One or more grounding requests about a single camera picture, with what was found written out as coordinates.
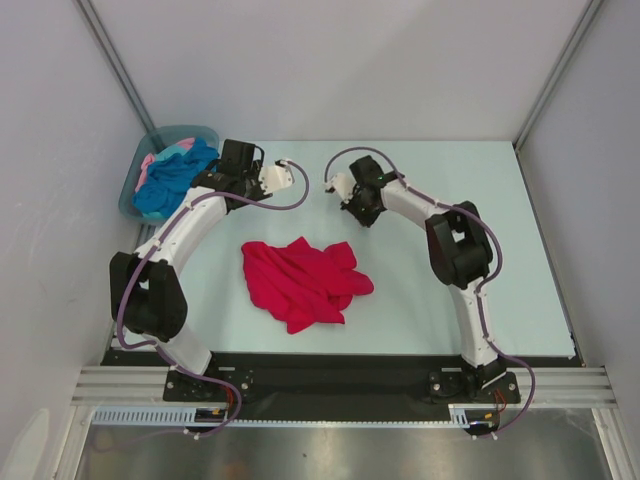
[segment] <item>garment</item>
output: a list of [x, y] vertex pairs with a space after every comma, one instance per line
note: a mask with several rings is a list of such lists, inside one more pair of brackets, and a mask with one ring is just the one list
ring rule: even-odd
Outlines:
[[253, 304], [287, 324], [290, 334], [314, 323], [341, 323], [340, 313], [354, 295], [373, 292], [373, 283], [356, 272], [356, 257], [347, 242], [324, 251], [300, 237], [285, 248], [264, 242], [242, 246], [244, 275]]
[[184, 155], [188, 150], [191, 150], [194, 142], [195, 138], [193, 137], [185, 138], [183, 140], [180, 140], [179, 142], [176, 142], [175, 145], [171, 145], [165, 148], [157, 156], [153, 153], [149, 153], [146, 157], [144, 157], [142, 165], [140, 165], [141, 172], [140, 177], [138, 178], [138, 184], [136, 185], [136, 192], [140, 190], [140, 187], [142, 187], [142, 185], [144, 185], [147, 181], [147, 168], [149, 168], [149, 165], [151, 165], [153, 162], [163, 162], [174, 153], [180, 153]]
[[202, 138], [196, 138], [184, 154], [174, 151], [162, 161], [158, 161], [160, 154], [156, 155], [156, 161], [147, 167], [147, 181], [133, 196], [133, 205], [143, 214], [159, 212], [169, 218], [182, 203], [193, 178], [218, 158], [218, 151]]

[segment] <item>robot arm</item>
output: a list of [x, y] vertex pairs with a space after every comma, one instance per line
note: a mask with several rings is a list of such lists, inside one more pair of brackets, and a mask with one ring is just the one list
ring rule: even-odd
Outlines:
[[[506, 366], [484, 336], [480, 309], [487, 328], [490, 328], [489, 312], [486, 299], [480, 302], [476, 294], [493, 259], [484, 230], [464, 215], [407, 191], [395, 172], [383, 173], [370, 156], [354, 162], [350, 170], [353, 177], [338, 173], [327, 182], [326, 190], [337, 193], [342, 199], [341, 208], [365, 227], [373, 225], [383, 211], [391, 210], [426, 232], [431, 267], [436, 277], [448, 286], [453, 299], [462, 340], [461, 355], [468, 365], [467, 370], [479, 389], [499, 380], [504, 376]], [[457, 207], [478, 215], [471, 202]], [[456, 240], [454, 232], [464, 237]]]
[[[256, 149], [262, 153], [259, 160], [254, 160]], [[115, 320], [133, 271], [157, 247], [129, 296], [123, 323], [132, 332], [154, 340], [178, 364], [197, 374], [209, 366], [211, 352], [186, 324], [187, 303], [178, 277], [206, 233], [230, 211], [246, 205], [223, 196], [201, 199], [218, 191], [260, 201], [293, 184], [285, 162], [265, 167], [263, 160], [260, 147], [226, 140], [221, 159], [194, 178], [184, 201], [162, 228], [133, 254], [118, 252], [109, 266]]]

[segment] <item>metal floor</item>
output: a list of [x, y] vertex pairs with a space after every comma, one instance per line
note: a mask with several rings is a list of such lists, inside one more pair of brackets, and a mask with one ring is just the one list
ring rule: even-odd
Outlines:
[[[98, 427], [107, 448], [152, 431]], [[461, 430], [227, 428], [195, 442], [163, 435], [124, 451], [85, 447], [76, 480], [591, 480], [611, 479], [590, 410], [537, 410], [500, 435]]]

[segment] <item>plastic basket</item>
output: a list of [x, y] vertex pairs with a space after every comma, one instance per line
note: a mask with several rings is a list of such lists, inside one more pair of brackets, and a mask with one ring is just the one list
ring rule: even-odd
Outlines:
[[140, 166], [147, 154], [160, 153], [168, 146], [188, 137], [201, 137], [210, 147], [218, 148], [218, 134], [209, 127], [198, 125], [174, 125], [156, 128], [140, 140], [136, 153], [133, 156], [129, 173], [122, 186], [120, 199], [118, 200], [118, 208], [125, 217], [148, 225], [162, 225], [164, 223], [163, 219], [145, 218], [142, 213], [133, 206], [132, 199], [136, 185], [138, 184], [138, 179], [140, 178]]

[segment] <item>wall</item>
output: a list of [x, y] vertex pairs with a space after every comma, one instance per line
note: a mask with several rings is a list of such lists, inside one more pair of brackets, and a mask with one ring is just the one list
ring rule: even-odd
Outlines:
[[615, 0], [522, 152], [591, 365], [604, 364], [640, 445], [640, 3]]
[[40, 408], [46, 465], [106, 344], [108, 261], [137, 232], [116, 203], [143, 132], [71, 1], [4, 4], [0, 62], [0, 466]]
[[159, 125], [512, 140], [586, 0], [95, 0]]

